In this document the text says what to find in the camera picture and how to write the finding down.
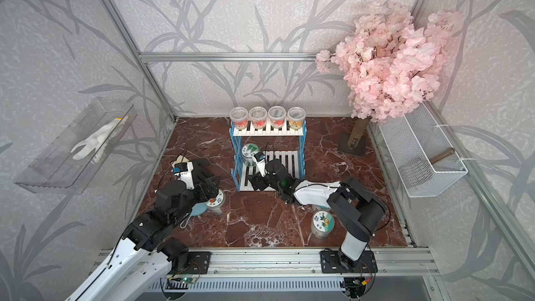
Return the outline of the green tree label jar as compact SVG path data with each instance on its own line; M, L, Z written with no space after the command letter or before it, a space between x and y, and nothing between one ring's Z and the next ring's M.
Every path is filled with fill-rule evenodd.
M260 151L259 147L256 144L248 143L242 147L242 159L244 165L247 167L255 167L255 155Z

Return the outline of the clear plastic seed container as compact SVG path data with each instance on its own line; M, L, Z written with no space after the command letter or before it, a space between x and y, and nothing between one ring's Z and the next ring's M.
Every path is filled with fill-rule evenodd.
M273 106L268 110L272 128L282 128L286 122L286 110L282 106Z

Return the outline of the clear lidded seed container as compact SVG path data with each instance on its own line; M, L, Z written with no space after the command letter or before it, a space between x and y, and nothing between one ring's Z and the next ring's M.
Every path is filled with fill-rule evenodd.
M255 130L263 130L266 127L267 122L267 110L264 107L253 107L249 111L249 120L251 121L252 128Z

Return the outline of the clear container red seed packet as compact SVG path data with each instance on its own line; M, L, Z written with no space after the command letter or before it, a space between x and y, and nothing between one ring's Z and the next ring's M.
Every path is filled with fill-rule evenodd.
M230 119L235 129L245 130L248 127L249 112L244 107L234 107L230 111Z

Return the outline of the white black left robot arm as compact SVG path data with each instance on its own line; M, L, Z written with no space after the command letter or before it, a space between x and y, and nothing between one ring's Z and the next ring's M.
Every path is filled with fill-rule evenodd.
M188 246L171 235L195 205L216 198L219 185L218 176L201 180L192 189L183 181L166 184L153 209L126 227L108 257L69 300L136 300L168 274L206 273L209 254L190 255Z

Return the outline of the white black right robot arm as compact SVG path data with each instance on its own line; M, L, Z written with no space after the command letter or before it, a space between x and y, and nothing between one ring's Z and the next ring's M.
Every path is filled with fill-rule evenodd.
M379 224L387 214L387 204L351 176L342 181L314 183L295 178L280 160L259 162L259 171L247 177L254 190L272 188L285 203L328 207L346 229L339 248L345 265L356 264Z

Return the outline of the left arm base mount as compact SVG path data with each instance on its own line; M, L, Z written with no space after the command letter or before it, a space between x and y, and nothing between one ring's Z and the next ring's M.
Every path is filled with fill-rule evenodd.
M210 264L210 252L191 252L189 247L175 238L165 241L159 252L167 256L171 263L169 275L194 274L205 275Z

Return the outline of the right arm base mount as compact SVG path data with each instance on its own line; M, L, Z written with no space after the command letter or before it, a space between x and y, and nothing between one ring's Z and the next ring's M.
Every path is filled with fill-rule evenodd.
M319 254L322 273L375 274L378 271L374 253L369 249L365 249L357 260L350 259L341 250L324 249Z

